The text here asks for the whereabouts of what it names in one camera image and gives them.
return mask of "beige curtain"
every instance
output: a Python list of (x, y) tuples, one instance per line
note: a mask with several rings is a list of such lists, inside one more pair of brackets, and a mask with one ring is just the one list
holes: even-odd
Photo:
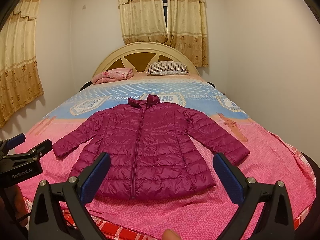
[(208, 35), (204, 0), (168, 0), (168, 42), (196, 67), (208, 67)]
[(0, 32), (0, 127), (43, 95), (35, 53), (40, 0), (21, 0)]
[(138, 41), (167, 42), (162, 0), (119, 0), (125, 44)]

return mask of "headboard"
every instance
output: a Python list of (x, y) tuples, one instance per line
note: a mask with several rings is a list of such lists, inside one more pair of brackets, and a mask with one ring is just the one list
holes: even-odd
[(135, 42), (125, 45), (105, 58), (93, 76), (114, 68), (132, 68), (133, 73), (148, 70), (149, 64), (156, 61), (178, 61), (185, 64), (192, 74), (199, 75), (192, 62), (181, 52), (167, 45), (155, 42)]

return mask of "white wall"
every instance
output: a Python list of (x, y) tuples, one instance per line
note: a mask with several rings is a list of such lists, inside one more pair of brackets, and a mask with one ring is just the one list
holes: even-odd
[(320, 164), (320, 25), (303, 0), (226, 0), (227, 96)]
[(41, 0), (36, 24), (36, 57), (44, 95), (16, 112), (1, 138), (26, 133), (48, 112), (75, 94), (70, 57), (72, 0)]
[[(202, 77), (226, 90), (225, 1), (206, 0), (209, 37), (209, 68), (199, 68)], [(90, 81), (98, 65), (124, 45), (118, 0), (73, 0), (71, 53), (75, 89)]]

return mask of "purple puffer jacket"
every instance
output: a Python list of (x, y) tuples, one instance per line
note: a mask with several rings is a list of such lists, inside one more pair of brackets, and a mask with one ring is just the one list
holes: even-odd
[(204, 158), (190, 137), (232, 164), (249, 154), (232, 135), (207, 115), (177, 104), (128, 99), (96, 112), (75, 131), (53, 145), (65, 157), (92, 138), (80, 153), (70, 176), (78, 176), (101, 152), (111, 156), (111, 168), (97, 195), (118, 199), (182, 197), (215, 185)]

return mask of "blue gripper pad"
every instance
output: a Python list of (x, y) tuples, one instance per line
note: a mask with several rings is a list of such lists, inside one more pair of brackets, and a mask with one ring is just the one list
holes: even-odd
[(106, 177), (111, 166), (111, 158), (107, 153), (101, 153), (100, 156), (93, 162), (92, 165), (85, 168), (83, 172), (90, 172), (86, 174), (87, 179), (83, 182), (80, 190), (80, 200), (83, 205), (90, 203), (97, 193), (101, 183)]
[(17, 136), (7, 140), (7, 148), (9, 150), (12, 150), (18, 145), (20, 145), (21, 143), (24, 143), (25, 141), (26, 141), (26, 136), (23, 133), (18, 134)]
[(213, 168), (228, 193), (232, 203), (241, 205), (244, 202), (244, 189), (220, 154), (214, 155)]

